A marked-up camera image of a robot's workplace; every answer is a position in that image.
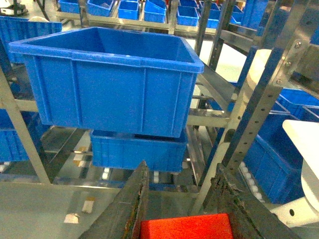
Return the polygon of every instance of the plastic crate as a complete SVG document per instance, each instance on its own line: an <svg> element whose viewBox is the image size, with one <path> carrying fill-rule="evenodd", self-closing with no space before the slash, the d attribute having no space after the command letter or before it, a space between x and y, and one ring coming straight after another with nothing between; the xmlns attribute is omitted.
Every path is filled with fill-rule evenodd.
<svg viewBox="0 0 319 239"><path fill-rule="evenodd" d="M217 28L219 23L220 11L210 10L207 27L208 28Z"/></svg>
<svg viewBox="0 0 319 239"><path fill-rule="evenodd" d="M162 0L147 0L144 8L144 20L165 23L166 3Z"/></svg>
<svg viewBox="0 0 319 239"><path fill-rule="evenodd" d="M227 214L141 222L140 239L233 239Z"/></svg>
<svg viewBox="0 0 319 239"><path fill-rule="evenodd" d="M316 29L313 36L311 37L310 43L319 45L319 27Z"/></svg>
<svg viewBox="0 0 319 239"><path fill-rule="evenodd" d="M136 169L146 161L153 171L180 172L187 137L153 137L94 130L90 134L93 165L98 167Z"/></svg>
<svg viewBox="0 0 319 239"><path fill-rule="evenodd" d="M197 26L199 20L198 12L194 7L178 6L177 24L186 26Z"/></svg>
<svg viewBox="0 0 319 239"><path fill-rule="evenodd" d="M138 20L140 4L136 1L121 1L119 5L119 18Z"/></svg>
<svg viewBox="0 0 319 239"><path fill-rule="evenodd" d="M303 116L303 106L319 106L319 100L301 90L283 89L277 101L298 119Z"/></svg>
<svg viewBox="0 0 319 239"><path fill-rule="evenodd" d="M61 11L80 14L80 7L77 0L59 0Z"/></svg>
<svg viewBox="0 0 319 239"><path fill-rule="evenodd" d="M195 0L179 0L181 6L189 6L198 8L198 4Z"/></svg>
<svg viewBox="0 0 319 239"><path fill-rule="evenodd" d="M244 162L272 203L284 204L304 196L303 157L282 124L298 120L289 114L269 114Z"/></svg>
<svg viewBox="0 0 319 239"><path fill-rule="evenodd" d="M302 121L319 122L319 107L303 107Z"/></svg>
<svg viewBox="0 0 319 239"><path fill-rule="evenodd" d="M62 31L60 22L33 22L28 19L0 16L0 39L11 63L23 63L20 54L9 52L9 43Z"/></svg>
<svg viewBox="0 0 319 239"><path fill-rule="evenodd" d="M240 25L243 14L244 14L243 11L238 6L235 5L233 8L232 17L230 18L230 23Z"/></svg>
<svg viewBox="0 0 319 239"><path fill-rule="evenodd" d="M39 114L22 112L22 116L33 143L39 150L41 147ZM0 110L0 148L0 162L16 162L29 159L6 110Z"/></svg>
<svg viewBox="0 0 319 239"><path fill-rule="evenodd" d="M257 29L263 17L268 0L246 0L241 25Z"/></svg>
<svg viewBox="0 0 319 239"><path fill-rule="evenodd" d="M2 43L1 38L0 38L0 56L1 56L0 57L0 67L3 71L3 73L6 75L12 70L12 68L11 68L9 58L7 57L7 54L6 54L6 51L5 51L5 48L4 48L4 45Z"/></svg>
<svg viewBox="0 0 319 239"><path fill-rule="evenodd" d="M44 124L104 131L179 137L204 68L183 38L149 32L92 27L10 47Z"/></svg>
<svg viewBox="0 0 319 239"><path fill-rule="evenodd" d="M88 13L95 16L109 16L114 0L88 0Z"/></svg>
<svg viewBox="0 0 319 239"><path fill-rule="evenodd" d="M212 101L209 101L211 107L213 110L219 110L221 111L222 109L220 108L220 106L216 103L216 102L212 102ZM234 104L232 104L229 108L230 111L233 110L233 107L234 107ZM290 112L285 108L283 107L280 103L278 103L277 101L275 102L275 104L273 105L271 111L270 111L272 114L289 114ZM210 152L210 155L208 157L208 164L211 163L214 155L215 155L215 152L217 150L217 147L219 145L219 142L221 140L221 137L224 133L224 128L217 128L218 130L218 133L217 133L217 137L216 137L216 140L215 140L215 143L212 147L212 150Z"/></svg>

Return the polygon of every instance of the metal rack frame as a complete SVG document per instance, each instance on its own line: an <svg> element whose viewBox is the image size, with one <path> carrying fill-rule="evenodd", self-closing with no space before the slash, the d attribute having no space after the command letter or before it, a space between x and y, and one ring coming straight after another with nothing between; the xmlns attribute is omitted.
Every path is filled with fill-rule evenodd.
<svg viewBox="0 0 319 239"><path fill-rule="evenodd" d="M310 38L319 25L317 1L269 0L260 24L260 27L264 28L263 34L256 34L257 31L253 29L229 24L235 2L235 0L224 2L209 63L205 65L204 73L198 76L198 82L196 83L202 93L201 96L194 97L194 99L200 100L198 109L190 110L187 121L189 125L187 134L190 160L196 185L201 185L194 207L190 212L192 215L197 214L202 207L211 186L210 180L215 176L217 164L222 163L226 170L230 172L236 171L282 88L288 84L288 81L298 86L301 85L307 92L318 97L319 88L316 88L318 80L315 74L317 65L309 60L318 55L317 50L319 49L318 46L310 44ZM211 2L205 0L203 16L199 27L195 28L180 28L176 25L177 3L177 0L171 1L169 15L171 21L162 25L161 23L150 22L146 24L146 22L140 20L118 19L115 17L115 12L112 13L112 17L108 18L90 15L85 17L86 10L83 7L82 0L80 1L81 14L57 11L57 16L61 19L81 19L82 26L88 26L92 22L102 22L112 25L165 29L169 34L176 34L177 31L194 32L197 33L195 50L199 53L205 35L210 33L206 30L206 24ZM287 21L280 22L282 24L281 32L274 35L275 33L271 29L275 24L278 25L277 22L274 22L274 18L279 9L288 9L290 14ZM215 72L224 43L247 55L236 88ZM251 67L253 66L252 62L255 55L258 55L258 51L265 49L269 50L269 57L265 59L263 73L260 74L256 85L252 86L248 72L256 70ZM294 72L298 72L302 77L291 79ZM7 110L40 183L52 183L61 167L52 170L50 164L44 164L41 161L20 113L20 111L36 112L35 101L14 99L2 71L0 72L0 99L0 108ZM207 99L214 99L221 106L222 111L204 108ZM233 102L235 102L234 109L229 112L228 106ZM225 127L224 134L209 167L205 164L201 147L198 144L198 135L196 128L194 128L196 125L205 126L209 135L214 134L212 127Z"/></svg>

